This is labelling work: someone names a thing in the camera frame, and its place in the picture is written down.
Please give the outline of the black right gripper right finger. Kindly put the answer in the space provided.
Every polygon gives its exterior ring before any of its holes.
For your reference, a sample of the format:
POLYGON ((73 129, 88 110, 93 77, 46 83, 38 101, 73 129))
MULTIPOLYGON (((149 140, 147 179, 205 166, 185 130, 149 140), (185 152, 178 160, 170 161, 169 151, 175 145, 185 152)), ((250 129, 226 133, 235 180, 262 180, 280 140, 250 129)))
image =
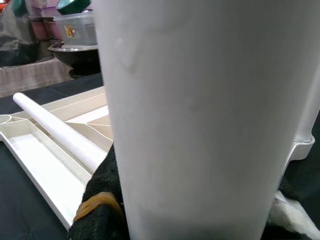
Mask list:
POLYGON ((274 195, 263 231, 265 240, 318 240, 320 230, 285 176, 274 195))

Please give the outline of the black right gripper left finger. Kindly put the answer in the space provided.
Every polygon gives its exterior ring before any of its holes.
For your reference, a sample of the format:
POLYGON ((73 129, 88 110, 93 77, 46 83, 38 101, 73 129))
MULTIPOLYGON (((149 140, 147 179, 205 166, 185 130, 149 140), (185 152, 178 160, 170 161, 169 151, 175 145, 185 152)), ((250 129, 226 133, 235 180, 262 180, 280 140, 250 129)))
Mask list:
POLYGON ((85 187, 68 239, 130 239, 114 145, 85 187))

